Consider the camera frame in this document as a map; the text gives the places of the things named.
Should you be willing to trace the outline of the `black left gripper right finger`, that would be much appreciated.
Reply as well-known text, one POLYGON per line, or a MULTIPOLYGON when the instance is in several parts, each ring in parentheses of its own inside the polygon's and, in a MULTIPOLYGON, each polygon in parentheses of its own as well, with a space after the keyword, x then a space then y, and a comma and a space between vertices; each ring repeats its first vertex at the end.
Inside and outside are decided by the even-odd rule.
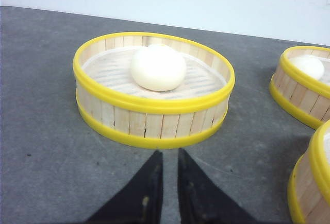
POLYGON ((256 223, 218 188, 184 150, 178 151, 177 191, 181 223, 256 223))

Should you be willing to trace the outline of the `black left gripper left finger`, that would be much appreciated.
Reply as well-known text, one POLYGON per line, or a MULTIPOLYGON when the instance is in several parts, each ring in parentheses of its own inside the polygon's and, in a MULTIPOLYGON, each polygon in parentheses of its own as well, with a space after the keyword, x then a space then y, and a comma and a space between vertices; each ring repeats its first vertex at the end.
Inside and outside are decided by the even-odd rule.
POLYGON ((160 223, 162 203, 163 155, 156 150, 86 223, 160 223))

